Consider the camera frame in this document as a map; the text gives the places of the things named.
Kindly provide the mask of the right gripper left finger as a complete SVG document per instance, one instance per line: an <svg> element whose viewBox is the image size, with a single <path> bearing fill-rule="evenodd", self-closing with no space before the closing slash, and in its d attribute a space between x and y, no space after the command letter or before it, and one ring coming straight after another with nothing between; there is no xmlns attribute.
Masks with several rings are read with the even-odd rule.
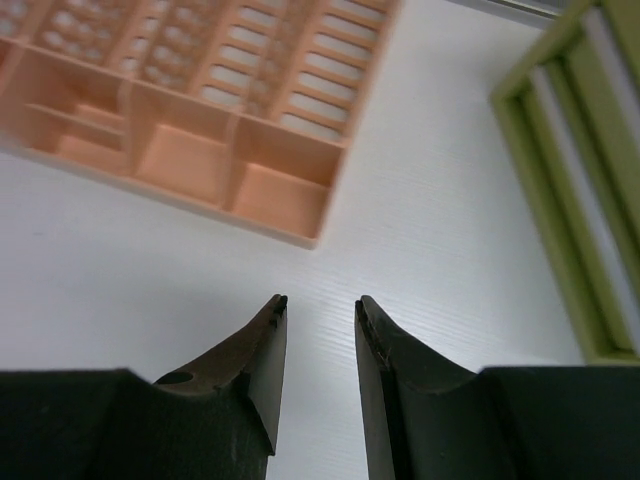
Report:
<svg viewBox="0 0 640 480"><path fill-rule="evenodd" d="M287 299L147 382L127 369L5 371L5 479L262 479L277 444Z"/></svg>

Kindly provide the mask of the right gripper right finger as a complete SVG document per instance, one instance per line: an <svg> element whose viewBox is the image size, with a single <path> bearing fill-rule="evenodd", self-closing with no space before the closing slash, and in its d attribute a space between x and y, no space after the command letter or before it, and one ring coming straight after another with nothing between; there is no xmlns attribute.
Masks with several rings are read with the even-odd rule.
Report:
<svg viewBox="0 0 640 480"><path fill-rule="evenodd" d="M355 305L373 479L635 479L639 371L501 366L469 371Z"/></svg>

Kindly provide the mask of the green drawer cabinet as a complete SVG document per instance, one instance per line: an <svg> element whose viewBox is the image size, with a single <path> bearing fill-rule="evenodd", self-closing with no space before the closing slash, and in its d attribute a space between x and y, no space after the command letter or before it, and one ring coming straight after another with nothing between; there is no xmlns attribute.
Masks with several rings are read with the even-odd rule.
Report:
<svg viewBox="0 0 640 480"><path fill-rule="evenodd" d="M493 112L587 362L639 362L639 5L576 1Z"/></svg>

